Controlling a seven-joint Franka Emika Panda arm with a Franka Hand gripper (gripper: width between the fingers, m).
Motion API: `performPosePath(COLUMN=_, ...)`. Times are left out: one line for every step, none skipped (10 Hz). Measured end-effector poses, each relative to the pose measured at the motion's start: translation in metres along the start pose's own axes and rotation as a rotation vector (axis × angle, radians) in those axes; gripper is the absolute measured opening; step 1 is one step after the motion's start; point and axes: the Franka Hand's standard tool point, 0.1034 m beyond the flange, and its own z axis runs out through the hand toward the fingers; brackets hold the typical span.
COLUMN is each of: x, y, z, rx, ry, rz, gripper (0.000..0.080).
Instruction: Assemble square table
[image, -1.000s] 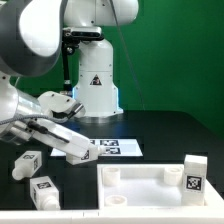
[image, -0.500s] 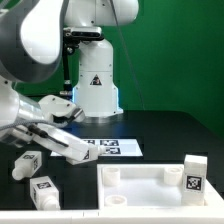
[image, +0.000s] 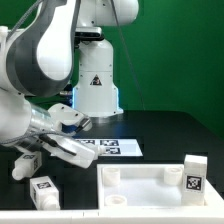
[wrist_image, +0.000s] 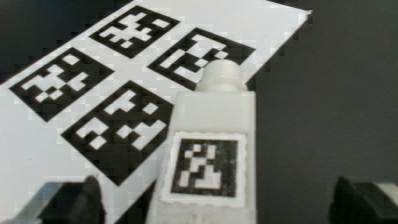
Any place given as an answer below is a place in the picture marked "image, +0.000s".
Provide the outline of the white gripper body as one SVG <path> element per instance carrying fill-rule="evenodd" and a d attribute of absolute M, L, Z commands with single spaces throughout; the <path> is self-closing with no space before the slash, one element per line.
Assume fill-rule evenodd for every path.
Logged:
<path fill-rule="evenodd" d="M 89 124 L 89 118 L 86 115 L 63 104 L 52 106 L 48 112 L 55 122 L 65 126 L 75 125 L 82 130 Z M 54 156 L 72 165 L 88 168 L 96 156 L 96 147 L 76 141 L 73 134 L 44 134 L 40 138 L 47 144 L 46 149 Z"/>

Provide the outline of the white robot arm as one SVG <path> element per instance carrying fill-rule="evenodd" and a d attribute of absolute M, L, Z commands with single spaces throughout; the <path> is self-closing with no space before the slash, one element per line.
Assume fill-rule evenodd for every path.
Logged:
<path fill-rule="evenodd" d="M 77 142 L 63 126 L 89 129 L 93 118 L 120 115 L 113 83 L 113 47 L 103 26 L 132 23 L 138 0 L 37 0 L 37 15 L 22 29 L 0 26 L 0 145 L 26 151 L 40 144 L 54 156 L 83 168 L 104 150 Z M 74 51 L 80 48 L 75 107 L 44 110 L 28 96 L 51 97 L 68 84 Z"/>

